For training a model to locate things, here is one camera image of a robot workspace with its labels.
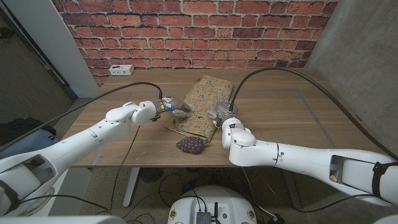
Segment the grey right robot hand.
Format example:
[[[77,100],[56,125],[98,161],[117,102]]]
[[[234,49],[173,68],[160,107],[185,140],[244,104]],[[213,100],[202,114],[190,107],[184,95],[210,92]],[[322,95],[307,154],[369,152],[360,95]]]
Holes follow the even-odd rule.
[[[224,121],[229,118],[235,117],[238,109],[234,105],[233,110],[230,111],[231,103],[226,98],[218,98],[215,100],[215,109],[207,110],[208,117],[213,121],[217,128],[222,127]]]

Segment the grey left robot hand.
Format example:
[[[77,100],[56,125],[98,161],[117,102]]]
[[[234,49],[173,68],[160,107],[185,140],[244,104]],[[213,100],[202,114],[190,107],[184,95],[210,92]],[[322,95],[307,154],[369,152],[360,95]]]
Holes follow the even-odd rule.
[[[192,114],[192,109],[184,101],[173,98],[171,96],[165,96],[160,100],[153,101],[156,108],[156,113],[160,114],[163,112],[171,112],[174,117],[186,118]]]

